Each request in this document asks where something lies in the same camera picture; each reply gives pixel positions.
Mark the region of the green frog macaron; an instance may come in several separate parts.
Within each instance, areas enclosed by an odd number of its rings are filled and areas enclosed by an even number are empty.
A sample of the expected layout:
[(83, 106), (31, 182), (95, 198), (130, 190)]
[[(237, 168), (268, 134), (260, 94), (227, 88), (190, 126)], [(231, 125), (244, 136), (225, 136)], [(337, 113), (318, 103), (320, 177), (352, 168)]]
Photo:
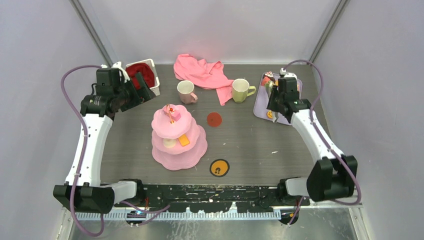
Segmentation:
[(265, 92), (267, 93), (268, 96), (271, 95), (274, 85), (275, 84), (273, 81), (268, 81), (267, 83), (264, 84)]

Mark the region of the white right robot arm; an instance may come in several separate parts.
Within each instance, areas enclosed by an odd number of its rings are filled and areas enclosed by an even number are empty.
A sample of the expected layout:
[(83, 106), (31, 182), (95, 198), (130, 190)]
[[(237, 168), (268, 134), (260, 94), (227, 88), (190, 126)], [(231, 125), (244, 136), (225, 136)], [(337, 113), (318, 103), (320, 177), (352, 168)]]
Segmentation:
[(267, 109), (283, 116), (299, 133), (306, 144), (314, 166), (308, 177), (282, 179), (277, 198), (283, 205), (291, 205), (297, 196), (315, 202), (351, 197), (355, 190), (358, 162), (345, 155), (329, 138), (320, 125), (311, 103), (300, 99), (297, 78), (283, 75), (269, 91)]

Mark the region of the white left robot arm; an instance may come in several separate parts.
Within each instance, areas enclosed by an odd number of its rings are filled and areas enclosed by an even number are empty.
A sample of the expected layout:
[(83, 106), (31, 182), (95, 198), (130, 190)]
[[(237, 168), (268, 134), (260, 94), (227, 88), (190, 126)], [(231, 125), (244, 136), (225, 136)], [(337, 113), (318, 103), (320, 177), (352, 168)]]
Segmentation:
[(95, 66), (96, 83), (92, 94), (86, 95), (77, 109), (66, 90), (65, 79), (60, 81), (62, 93), (80, 121), (81, 128), (75, 157), (64, 184), (55, 185), (53, 196), (74, 213), (107, 214), (114, 205), (127, 200), (141, 206), (146, 193), (140, 179), (121, 179), (116, 183), (102, 184), (101, 162), (108, 133), (116, 113), (125, 112), (155, 97), (141, 74), (132, 82), (121, 67)]

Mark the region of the pink cherry cake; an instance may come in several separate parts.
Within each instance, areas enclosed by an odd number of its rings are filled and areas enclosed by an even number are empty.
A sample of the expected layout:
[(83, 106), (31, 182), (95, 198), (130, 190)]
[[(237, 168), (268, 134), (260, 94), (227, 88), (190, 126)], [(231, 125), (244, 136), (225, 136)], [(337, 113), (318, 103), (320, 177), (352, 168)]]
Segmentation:
[(180, 112), (176, 108), (172, 107), (170, 104), (166, 105), (162, 110), (164, 111), (165, 115), (169, 117), (171, 124), (181, 118)]

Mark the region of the orange wafer bar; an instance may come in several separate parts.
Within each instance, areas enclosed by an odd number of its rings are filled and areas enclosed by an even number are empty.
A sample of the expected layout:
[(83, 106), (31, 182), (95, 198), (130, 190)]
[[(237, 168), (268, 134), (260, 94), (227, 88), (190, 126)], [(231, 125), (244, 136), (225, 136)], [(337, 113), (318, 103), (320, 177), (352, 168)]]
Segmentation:
[(190, 140), (189, 140), (189, 138), (187, 137), (187, 135), (186, 135), (186, 134), (181, 135), (181, 136), (178, 138), (178, 141), (179, 141), (179, 143), (180, 143), (180, 145), (181, 145), (182, 147), (185, 147), (185, 146), (187, 146), (187, 145), (189, 145), (189, 144), (190, 144)]

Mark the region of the pink three-tier dessert stand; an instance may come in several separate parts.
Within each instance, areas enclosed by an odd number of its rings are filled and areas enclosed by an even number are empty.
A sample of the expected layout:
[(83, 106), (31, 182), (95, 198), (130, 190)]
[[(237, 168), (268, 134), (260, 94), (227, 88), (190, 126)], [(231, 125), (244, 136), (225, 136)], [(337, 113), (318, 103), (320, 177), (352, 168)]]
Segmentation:
[[(179, 111), (181, 118), (170, 123), (169, 117), (163, 111), (166, 105), (154, 113), (151, 122), (152, 156), (168, 170), (190, 169), (198, 164), (207, 151), (206, 131), (197, 124), (185, 106), (169, 105)], [(181, 146), (179, 143), (178, 138), (183, 134), (188, 137), (189, 145)], [(177, 143), (173, 148), (166, 148), (163, 146), (163, 139), (177, 139)]]

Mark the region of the white round cake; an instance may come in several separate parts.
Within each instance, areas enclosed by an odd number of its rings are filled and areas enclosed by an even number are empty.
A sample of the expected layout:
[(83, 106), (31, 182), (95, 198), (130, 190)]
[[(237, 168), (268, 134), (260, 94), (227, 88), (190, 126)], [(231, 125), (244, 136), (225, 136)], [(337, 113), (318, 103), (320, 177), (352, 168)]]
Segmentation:
[(170, 149), (173, 148), (177, 144), (177, 139), (164, 138), (162, 140), (162, 144), (165, 148)]

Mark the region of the metal serving tongs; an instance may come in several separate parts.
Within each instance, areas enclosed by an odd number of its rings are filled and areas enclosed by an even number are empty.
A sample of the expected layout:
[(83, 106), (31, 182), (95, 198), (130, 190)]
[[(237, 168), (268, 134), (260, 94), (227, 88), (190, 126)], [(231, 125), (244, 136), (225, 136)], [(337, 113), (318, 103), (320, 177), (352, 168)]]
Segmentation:
[(272, 120), (272, 122), (273, 122), (273, 123), (276, 123), (276, 122), (277, 122), (277, 120), (278, 120), (278, 114), (277, 114), (276, 112), (274, 112), (273, 110), (271, 110), (271, 108), (270, 108), (271, 94), (270, 94), (270, 96), (267, 96), (267, 98), (268, 98), (268, 103), (267, 103), (267, 107), (266, 107), (266, 109), (267, 109), (268, 111), (272, 111), (273, 118), (272, 118), (271, 120)]

